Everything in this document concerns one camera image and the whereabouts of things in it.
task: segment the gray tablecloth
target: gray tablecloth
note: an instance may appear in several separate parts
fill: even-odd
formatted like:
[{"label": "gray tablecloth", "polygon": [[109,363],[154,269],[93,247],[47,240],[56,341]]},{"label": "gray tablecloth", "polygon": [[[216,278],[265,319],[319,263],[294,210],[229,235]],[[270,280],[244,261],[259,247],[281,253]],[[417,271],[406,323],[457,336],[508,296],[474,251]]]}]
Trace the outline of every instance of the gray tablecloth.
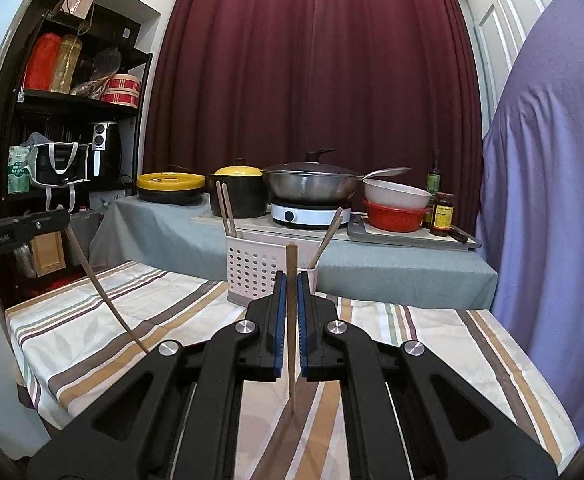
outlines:
[{"label": "gray tablecloth", "polygon": [[[90,248],[94,266],[135,260],[210,280],[225,280],[222,225],[192,222],[209,208],[116,200]],[[472,251],[441,251],[332,240],[317,290],[352,300],[421,308],[489,308],[496,272]]]}]

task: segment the silver screw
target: silver screw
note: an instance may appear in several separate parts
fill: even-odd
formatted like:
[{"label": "silver screw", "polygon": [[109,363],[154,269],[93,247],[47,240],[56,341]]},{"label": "silver screw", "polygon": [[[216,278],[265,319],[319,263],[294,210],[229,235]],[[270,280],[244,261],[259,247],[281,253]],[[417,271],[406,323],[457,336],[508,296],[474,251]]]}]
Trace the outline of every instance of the silver screw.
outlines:
[{"label": "silver screw", "polygon": [[421,355],[425,351],[425,345],[419,341],[408,341],[403,347],[409,355]]},{"label": "silver screw", "polygon": [[179,351],[179,344],[176,341],[163,341],[159,345],[159,354],[174,355]]},{"label": "silver screw", "polygon": [[345,332],[345,330],[347,330],[347,323],[345,321],[341,321],[340,319],[330,321],[328,323],[328,330],[333,334],[342,334]]},{"label": "silver screw", "polygon": [[256,324],[249,319],[243,319],[236,323],[234,328],[239,334],[251,334],[256,330]]}]

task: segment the yellow lid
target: yellow lid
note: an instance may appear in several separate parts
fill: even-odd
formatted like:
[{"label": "yellow lid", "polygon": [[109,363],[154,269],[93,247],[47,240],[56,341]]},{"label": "yellow lid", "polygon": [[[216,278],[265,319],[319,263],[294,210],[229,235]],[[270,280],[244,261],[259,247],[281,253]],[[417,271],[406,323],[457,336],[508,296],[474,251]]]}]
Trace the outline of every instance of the yellow lid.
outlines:
[{"label": "yellow lid", "polygon": [[227,166],[214,173],[217,176],[262,176],[261,170],[252,166]]},{"label": "yellow lid", "polygon": [[189,191],[205,186],[205,177],[192,173],[146,173],[140,175],[136,186],[151,191]]}]

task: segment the door panel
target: door panel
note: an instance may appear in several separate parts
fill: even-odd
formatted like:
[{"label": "door panel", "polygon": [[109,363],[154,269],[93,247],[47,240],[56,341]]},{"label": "door panel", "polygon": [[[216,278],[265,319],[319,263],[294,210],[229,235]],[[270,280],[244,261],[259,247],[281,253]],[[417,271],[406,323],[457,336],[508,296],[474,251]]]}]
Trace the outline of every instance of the door panel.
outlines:
[{"label": "door panel", "polygon": [[491,120],[523,42],[552,0],[467,1],[479,38],[482,59],[477,64],[482,64],[485,72]]}]

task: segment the tablecloth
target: tablecloth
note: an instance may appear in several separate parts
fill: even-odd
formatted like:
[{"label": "tablecloth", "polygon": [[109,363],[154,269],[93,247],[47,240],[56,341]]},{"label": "tablecloth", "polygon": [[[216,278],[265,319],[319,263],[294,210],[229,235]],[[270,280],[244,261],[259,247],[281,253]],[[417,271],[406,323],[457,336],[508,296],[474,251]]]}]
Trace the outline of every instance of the tablecloth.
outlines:
[{"label": "tablecloth", "polygon": [[[116,200],[90,248],[94,266],[135,260],[211,280],[226,280],[221,225],[192,222],[209,209]],[[442,251],[332,240],[320,260],[318,289],[354,300],[421,308],[489,308],[496,272],[473,251]]]},{"label": "tablecloth", "polygon": [[[245,313],[227,301],[224,282],[135,262],[103,272],[100,279],[149,348],[166,338],[183,345],[206,340]],[[576,452],[578,440],[560,402],[488,311],[328,297],[341,319],[376,340],[423,342],[544,446],[559,470]],[[14,306],[6,319],[33,405],[57,428],[143,356],[86,280]],[[349,479],[339,383],[309,383],[298,377],[292,416],[283,375],[276,383],[245,383],[235,478]]]}]

